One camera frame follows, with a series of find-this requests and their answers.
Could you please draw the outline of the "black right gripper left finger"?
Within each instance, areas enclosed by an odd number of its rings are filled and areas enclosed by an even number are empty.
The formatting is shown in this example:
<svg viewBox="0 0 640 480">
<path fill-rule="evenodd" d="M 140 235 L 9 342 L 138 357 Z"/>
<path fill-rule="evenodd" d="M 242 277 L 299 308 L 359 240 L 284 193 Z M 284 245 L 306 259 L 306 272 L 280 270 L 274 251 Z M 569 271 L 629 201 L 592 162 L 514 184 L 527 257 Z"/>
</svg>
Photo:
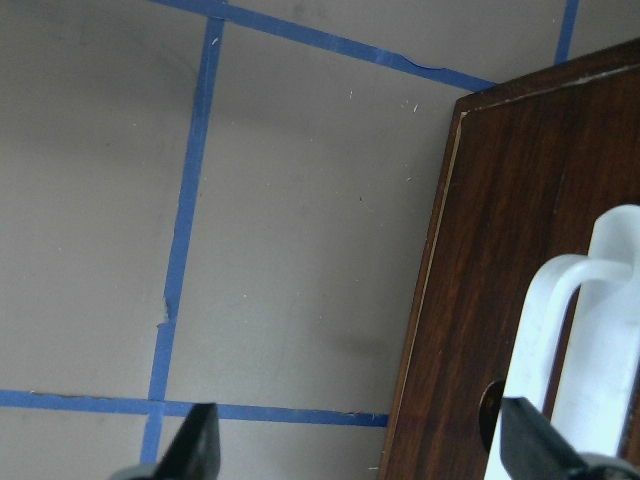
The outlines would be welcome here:
<svg viewBox="0 0 640 480">
<path fill-rule="evenodd" d="M 221 470 L 216 403 L 195 404 L 157 464 L 121 469 L 111 479 L 215 480 Z"/>
</svg>

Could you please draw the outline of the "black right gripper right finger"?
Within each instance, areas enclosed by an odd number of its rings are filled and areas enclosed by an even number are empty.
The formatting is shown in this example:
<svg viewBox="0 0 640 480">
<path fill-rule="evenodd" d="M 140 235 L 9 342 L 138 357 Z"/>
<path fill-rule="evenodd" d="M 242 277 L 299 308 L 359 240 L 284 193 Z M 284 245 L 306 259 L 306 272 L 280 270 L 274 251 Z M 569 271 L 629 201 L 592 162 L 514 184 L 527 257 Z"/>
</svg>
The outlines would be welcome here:
<svg viewBox="0 0 640 480">
<path fill-rule="evenodd" d="M 577 452 L 524 397 L 501 404 L 500 461 L 510 479 L 637 479 L 618 457 Z"/>
</svg>

